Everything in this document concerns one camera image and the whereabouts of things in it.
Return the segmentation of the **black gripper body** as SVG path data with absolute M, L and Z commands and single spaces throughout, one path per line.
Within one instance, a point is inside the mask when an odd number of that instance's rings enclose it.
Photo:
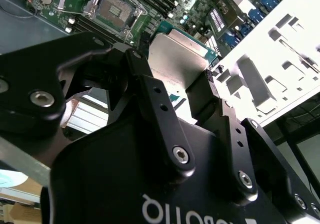
M 182 122 L 195 172 L 169 179 L 156 139 L 138 116 L 67 146 L 54 161 L 45 224 L 283 224 L 265 194 L 240 206 L 230 200 L 211 132 Z

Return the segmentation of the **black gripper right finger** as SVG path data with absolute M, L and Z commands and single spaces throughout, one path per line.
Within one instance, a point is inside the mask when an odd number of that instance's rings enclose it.
M 186 90 L 198 126 L 218 138 L 221 191 L 240 206 L 266 197 L 288 224 L 317 224 L 320 205 L 264 129 L 253 119 L 240 121 L 222 99 L 213 74 L 203 71 Z

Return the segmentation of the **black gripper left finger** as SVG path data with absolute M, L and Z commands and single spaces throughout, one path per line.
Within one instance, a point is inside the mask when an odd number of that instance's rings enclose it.
M 0 63 L 7 84 L 0 91 L 0 149 L 8 166 L 49 182 L 57 156 L 75 142 L 61 131 L 67 102 L 97 87 L 107 92 L 106 127 L 140 117 L 171 182 L 194 173 L 195 157 L 164 84 L 140 51 L 84 32 L 3 54 Z

